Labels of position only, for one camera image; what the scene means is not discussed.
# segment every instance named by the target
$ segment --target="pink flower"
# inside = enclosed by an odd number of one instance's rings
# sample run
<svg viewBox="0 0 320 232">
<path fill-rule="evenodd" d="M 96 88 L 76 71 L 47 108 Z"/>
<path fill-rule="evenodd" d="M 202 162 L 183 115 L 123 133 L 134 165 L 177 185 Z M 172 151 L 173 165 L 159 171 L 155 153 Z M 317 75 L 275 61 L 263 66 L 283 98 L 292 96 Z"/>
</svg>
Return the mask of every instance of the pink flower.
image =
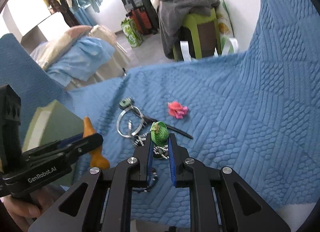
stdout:
<svg viewBox="0 0 320 232">
<path fill-rule="evenodd" d="M 177 101 L 168 103 L 169 115 L 176 117 L 177 119 L 182 119 L 184 115 L 188 113 L 188 107 L 182 106 Z"/>
</svg>

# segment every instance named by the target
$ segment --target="metal screw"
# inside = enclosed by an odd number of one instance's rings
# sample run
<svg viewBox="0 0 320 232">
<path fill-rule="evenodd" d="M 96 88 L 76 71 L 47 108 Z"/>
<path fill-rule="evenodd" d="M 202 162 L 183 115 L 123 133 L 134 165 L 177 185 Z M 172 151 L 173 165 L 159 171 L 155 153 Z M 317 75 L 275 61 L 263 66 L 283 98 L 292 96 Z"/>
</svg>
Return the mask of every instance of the metal screw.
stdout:
<svg viewBox="0 0 320 232">
<path fill-rule="evenodd" d="M 186 158 L 184 161 L 186 164 L 194 164 L 195 163 L 195 160 L 192 158 Z"/>
<path fill-rule="evenodd" d="M 128 122 L 128 129 L 129 129 L 129 132 L 132 131 L 132 121 L 131 120 L 129 120 L 129 122 Z"/>
<path fill-rule="evenodd" d="M 137 161 L 138 161 L 138 159 L 137 159 L 137 158 L 134 158 L 134 157 L 130 157 L 130 158 L 127 160 L 127 162 L 130 163 L 130 164 L 134 164 L 134 163 L 136 163 Z"/>
<path fill-rule="evenodd" d="M 222 169 L 222 171 L 223 171 L 223 173 L 225 173 L 225 174 L 230 174 L 230 173 L 232 172 L 232 169 L 231 169 L 230 167 L 224 167 L 224 168 Z"/>
<path fill-rule="evenodd" d="M 100 169 L 98 167 L 93 167 L 90 169 L 90 173 L 91 174 L 97 174 L 99 173 Z"/>
</svg>

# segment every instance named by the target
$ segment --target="blue gripper pad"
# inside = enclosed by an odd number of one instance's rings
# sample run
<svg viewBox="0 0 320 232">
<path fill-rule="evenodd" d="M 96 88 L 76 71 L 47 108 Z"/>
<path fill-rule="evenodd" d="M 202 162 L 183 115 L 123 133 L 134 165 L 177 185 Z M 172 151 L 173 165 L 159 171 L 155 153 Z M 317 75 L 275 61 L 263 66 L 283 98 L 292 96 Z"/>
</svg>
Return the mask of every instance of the blue gripper pad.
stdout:
<svg viewBox="0 0 320 232">
<path fill-rule="evenodd" d="M 148 157 L 148 184 L 151 180 L 151 167 L 153 164 L 153 141 L 151 140 L 150 150 L 149 150 L 149 157 Z"/>
<path fill-rule="evenodd" d="M 171 173 L 171 181 L 173 183 L 173 186 L 176 186 L 177 177 L 176 177 L 176 163 L 174 160 L 174 154 L 172 150 L 172 143 L 171 139 L 168 139 L 168 152 L 169 152 L 169 164 L 170 164 L 170 173 Z"/>
<path fill-rule="evenodd" d="M 68 144 L 82 139 L 82 137 L 83 137 L 83 133 L 80 133 L 80 134 L 77 134 L 73 137 L 61 140 L 61 142 L 58 144 L 58 149 L 62 149 L 64 147 L 66 147 Z"/>
</svg>

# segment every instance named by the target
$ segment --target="tiled floor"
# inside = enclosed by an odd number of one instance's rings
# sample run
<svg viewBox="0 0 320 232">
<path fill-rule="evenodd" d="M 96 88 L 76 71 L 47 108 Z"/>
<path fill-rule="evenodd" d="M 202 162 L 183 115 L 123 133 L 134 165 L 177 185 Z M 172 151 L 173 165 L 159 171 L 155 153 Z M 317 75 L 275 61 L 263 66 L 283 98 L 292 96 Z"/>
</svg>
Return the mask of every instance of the tiled floor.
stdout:
<svg viewBox="0 0 320 232">
<path fill-rule="evenodd" d="M 126 69 L 173 62 L 163 53 L 160 34 L 150 34 L 143 36 L 143 38 L 141 46 L 131 48 L 124 34 L 117 36 L 118 43 L 127 51 L 127 56 L 131 60 Z"/>
</svg>

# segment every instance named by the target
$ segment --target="orange toy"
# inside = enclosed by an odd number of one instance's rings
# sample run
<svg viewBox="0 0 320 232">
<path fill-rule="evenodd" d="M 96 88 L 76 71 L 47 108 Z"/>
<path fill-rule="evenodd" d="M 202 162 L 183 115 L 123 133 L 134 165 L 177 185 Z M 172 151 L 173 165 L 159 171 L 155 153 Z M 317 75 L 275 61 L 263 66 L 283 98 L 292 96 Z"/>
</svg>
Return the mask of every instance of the orange toy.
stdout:
<svg viewBox="0 0 320 232">
<path fill-rule="evenodd" d="M 84 118 L 83 138 L 85 138 L 87 136 L 90 136 L 92 134 L 95 134 L 95 133 L 96 133 L 96 130 L 93 128 L 89 117 L 85 117 Z M 98 167 L 98 168 L 100 168 L 102 170 L 110 168 L 109 161 L 101 155 L 102 146 L 92 150 L 89 153 L 91 154 L 90 168 Z"/>
</svg>

